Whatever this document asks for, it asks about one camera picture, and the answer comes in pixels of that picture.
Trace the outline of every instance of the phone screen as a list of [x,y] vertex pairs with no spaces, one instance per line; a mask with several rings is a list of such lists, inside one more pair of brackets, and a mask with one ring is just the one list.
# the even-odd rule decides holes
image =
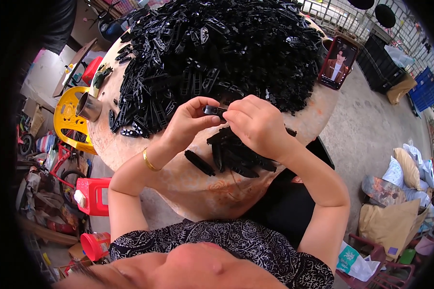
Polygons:
[[319,80],[332,89],[339,89],[346,78],[357,54],[357,47],[337,37],[331,45],[328,59]]

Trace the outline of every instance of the stainless steel cup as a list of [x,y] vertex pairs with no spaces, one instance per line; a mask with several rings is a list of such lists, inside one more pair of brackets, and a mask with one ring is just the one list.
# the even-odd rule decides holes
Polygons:
[[103,103],[85,92],[75,109],[76,116],[81,116],[91,122],[96,121],[103,108]]
[[326,56],[328,55],[328,51],[330,51],[331,44],[333,41],[330,39],[323,39],[320,41],[320,43],[317,44],[318,52],[317,52],[317,66],[318,71],[322,69],[323,63],[325,62]]

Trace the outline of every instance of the concrete floor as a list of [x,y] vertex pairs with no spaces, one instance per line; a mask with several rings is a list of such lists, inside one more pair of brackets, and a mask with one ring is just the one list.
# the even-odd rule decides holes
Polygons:
[[[413,141],[423,159],[431,157],[431,146],[425,116],[416,118],[409,101],[403,97],[399,105],[391,105],[385,95],[372,92],[359,66],[341,88],[336,108],[321,132],[336,171],[344,179],[351,199],[348,233],[357,233],[359,211],[364,193],[361,181],[365,174],[381,177],[387,170],[393,148]],[[92,177],[110,177],[113,171],[95,156]],[[177,215],[155,192],[145,189],[140,195],[142,208],[151,229],[178,223]],[[109,232],[108,217],[91,217],[95,232]],[[336,278],[335,289],[347,288]]]

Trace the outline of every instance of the man on phone screen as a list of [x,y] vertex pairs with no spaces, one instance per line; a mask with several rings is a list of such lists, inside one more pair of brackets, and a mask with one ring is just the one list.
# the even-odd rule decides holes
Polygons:
[[343,77],[346,76],[348,67],[344,64],[347,59],[347,51],[345,48],[340,48],[337,52],[336,59],[329,59],[325,68],[324,76],[328,77],[334,82],[341,82]]

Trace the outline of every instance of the gold bracelet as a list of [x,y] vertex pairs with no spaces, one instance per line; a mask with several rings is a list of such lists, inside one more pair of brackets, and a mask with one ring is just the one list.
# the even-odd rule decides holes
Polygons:
[[155,168],[154,165],[151,165],[151,163],[149,162],[148,157],[146,156],[146,149],[147,147],[145,147],[145,149],[143,150],[143,159],[145,160],[146,166],[152,171],[160,171],[160,169],[158,170],[157,168]]

